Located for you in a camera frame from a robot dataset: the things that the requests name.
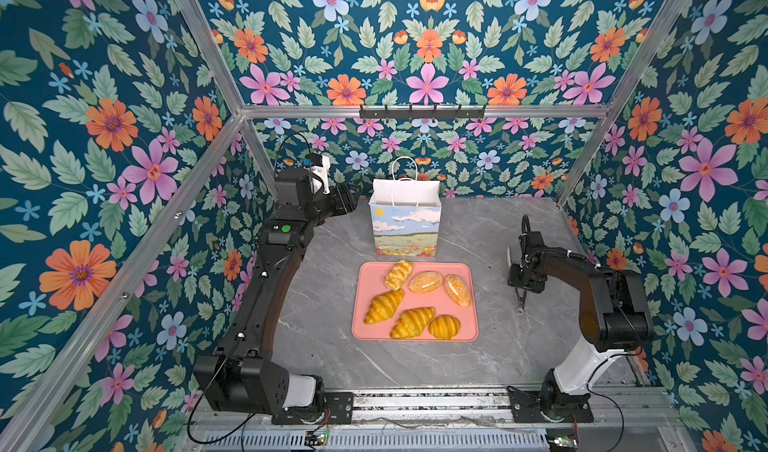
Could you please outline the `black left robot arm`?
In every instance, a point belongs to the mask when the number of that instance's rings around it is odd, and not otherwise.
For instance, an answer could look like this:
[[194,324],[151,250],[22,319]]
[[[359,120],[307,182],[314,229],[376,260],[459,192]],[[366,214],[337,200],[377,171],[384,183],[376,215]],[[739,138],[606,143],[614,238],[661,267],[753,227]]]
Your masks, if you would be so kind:
[[303,168],[276,177],[275,209],[257,234],[256,261],[240,308],[214,351],[194,365],[215,411],[288,412],[315,420],[326,410],[321,377],[291,373],[272,359],[282,307],[316,227],[356,210],[362,192],[347,183],[315,188],[319,178]]

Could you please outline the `painted landscape paper bag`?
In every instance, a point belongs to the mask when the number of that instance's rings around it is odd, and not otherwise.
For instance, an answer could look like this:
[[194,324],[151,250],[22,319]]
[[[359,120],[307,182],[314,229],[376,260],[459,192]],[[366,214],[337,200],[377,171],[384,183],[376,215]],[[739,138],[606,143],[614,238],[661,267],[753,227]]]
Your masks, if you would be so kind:
[[[401,172],[400,163],[412,168]],[[373,180],[369,209],[375,251],[381,256],[434,257],[437,253],[442,204],[440,182],[419,172],[412,158],[398,157],[388,178]]]

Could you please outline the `round striped bun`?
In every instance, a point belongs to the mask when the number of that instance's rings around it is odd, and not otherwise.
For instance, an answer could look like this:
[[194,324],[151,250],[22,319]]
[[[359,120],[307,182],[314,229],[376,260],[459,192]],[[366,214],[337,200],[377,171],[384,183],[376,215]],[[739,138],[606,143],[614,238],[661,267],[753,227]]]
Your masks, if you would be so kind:
[[447,314],[434,317],[427,326],[429,334],[439,340],[451,340],[460,330],[460,320]]

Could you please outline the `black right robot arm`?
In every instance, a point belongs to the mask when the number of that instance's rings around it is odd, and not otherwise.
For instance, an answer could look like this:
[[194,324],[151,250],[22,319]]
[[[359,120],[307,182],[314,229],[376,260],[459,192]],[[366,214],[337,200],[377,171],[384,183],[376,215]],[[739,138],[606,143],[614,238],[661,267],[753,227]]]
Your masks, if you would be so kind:
[[550,278],[578,292],[581,333],[566,359],[547,373],[538,394],[542,412],[554,414],[584,406],[595,380],[617,359],[651,341],[654,327],[637,273],[603,267],[570,249],[526,240],[521,242],[521,260],[509,262],[507,277],[518,314],[525,312],[527,296],[542,293]]

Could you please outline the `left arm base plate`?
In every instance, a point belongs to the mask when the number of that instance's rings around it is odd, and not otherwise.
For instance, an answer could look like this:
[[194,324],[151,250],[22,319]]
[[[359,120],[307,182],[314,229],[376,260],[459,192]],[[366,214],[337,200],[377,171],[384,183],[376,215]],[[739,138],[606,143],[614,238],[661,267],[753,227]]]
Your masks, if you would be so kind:
[[317,403],[283,409],[271,418],[273,425],[349,425],[352,423],[355,395],[352,392],[324,392]]

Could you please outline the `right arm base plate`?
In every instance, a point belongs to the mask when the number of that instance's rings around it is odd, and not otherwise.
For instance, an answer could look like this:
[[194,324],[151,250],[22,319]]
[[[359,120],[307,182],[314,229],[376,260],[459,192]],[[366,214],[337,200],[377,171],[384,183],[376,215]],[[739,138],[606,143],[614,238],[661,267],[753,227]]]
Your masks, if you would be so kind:
[[506,387],[515,423],[592,423],[594,415],[589,394],[570,395],[555,384],[545,383],[540,391]]

